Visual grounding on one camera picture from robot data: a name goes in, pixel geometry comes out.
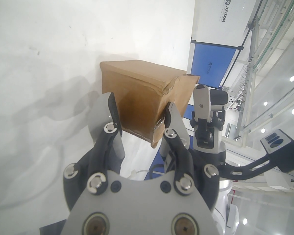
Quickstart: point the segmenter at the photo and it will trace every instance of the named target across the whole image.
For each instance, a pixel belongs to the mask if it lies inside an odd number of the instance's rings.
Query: joyson logo
[[[225,22],[226,17],[228,16],[230,3],[231,3],[231,0],[224,1],[224,7],[223,7],[223,10],[222,10],[221,16],[220,16],[220,21],[222,21],[222,22]]]
[[[209,66],[208,66],[207,74],[210,72],[210,69],[211,69],[212,63],[209,63],[208,65],[209,65]]]

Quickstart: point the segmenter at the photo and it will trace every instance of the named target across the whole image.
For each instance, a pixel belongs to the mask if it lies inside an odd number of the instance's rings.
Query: silver bolt
[[[176,188],[184,195],[189,195],[194,190],[194,181],[190,175],[184,173],[179,181],[175,181]]]
[[[101,184],[102,184],[102,181],[101,181],[100,177],[94,177],[90,181],[91,187],[99,188],[99,187],[101,187]]]
[[[186,177],[182,177],[180,179],[180,184],[181,184],[182,189],[185,191],[189,190],[192,186],[192,182]]]
[[[172,128],[166,128],[165,129],[165,136],[167,138],[175,138],[176,137],[176,133],[174,132],[174,130]]]
[[[97,172],[89,177],[86,187],[89,192],[96,194],[97,188],[101,187],[102,183],[106,181],[106,176],[101,172]]]
[[[209,178],[219,175],[219,170],[212,164],[206,164],[204,167],[204,172]]]
[[[108,124],[105,125],[105,127],[103,128],[103,130],[106,132],[106,133],[113,133],[115,132],[117,129],[116,127],[114,126],[114,123],[113,122],[110,122]]]
[[[108,124],[107,129],[111,132],[114,129],[114,124]]]
[[[74,165],[75,163],[71,163],[68,166],[66,166],[66,168],[63,171],[63,176],[66,179],[72,179],[73,177],[75,177],[78,174],[78,170],[74,169]]]

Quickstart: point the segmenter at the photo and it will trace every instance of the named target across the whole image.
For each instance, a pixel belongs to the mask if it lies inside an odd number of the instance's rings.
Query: floor
[[[38,234],[67,218],[62,171],[92,147],[99,63],[186,70],[194,3],[0,0],[0,234]],[[129,134],[123,142],[122,175],[148,169],[156,150]]]

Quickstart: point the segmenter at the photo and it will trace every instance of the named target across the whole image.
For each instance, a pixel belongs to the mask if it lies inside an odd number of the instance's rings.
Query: cardboard box
[[[164,109],[174,102],[184,115],[199,77],[140,60],[101,62],[102,93],[114,92],[122,129],[151,143],[163,135]]]

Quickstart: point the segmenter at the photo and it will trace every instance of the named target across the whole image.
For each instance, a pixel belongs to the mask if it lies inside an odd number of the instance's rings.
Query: blue banner
[[[191,74],[200,76],[199,83],[219,87],[236,49],[195,44]]]
[[[192,119],[192,111],[194,111],[194,106],[188,104],[183,117],[191,120]]]

